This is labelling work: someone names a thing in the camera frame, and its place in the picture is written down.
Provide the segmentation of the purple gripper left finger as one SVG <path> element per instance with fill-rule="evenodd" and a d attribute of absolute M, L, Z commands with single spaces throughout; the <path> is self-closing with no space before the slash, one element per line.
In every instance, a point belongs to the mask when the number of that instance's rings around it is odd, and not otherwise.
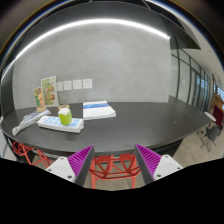
<path fill-rule="evenodd" d="M 88 146 L 69 157 L 59 157 L 46 171 L 83 186 L 94 154 L 94 146 Z"/>

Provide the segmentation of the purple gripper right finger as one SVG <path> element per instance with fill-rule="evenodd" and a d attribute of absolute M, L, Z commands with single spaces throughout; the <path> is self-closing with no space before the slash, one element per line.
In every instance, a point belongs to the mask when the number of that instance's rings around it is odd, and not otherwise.
<path fill-rule="evenodd" d="M 134 146 L 134 154 L 145 184 L 152 183 L 182 169 L 182 166 L 170 155 L 159 155 L 138 144 Z"/>

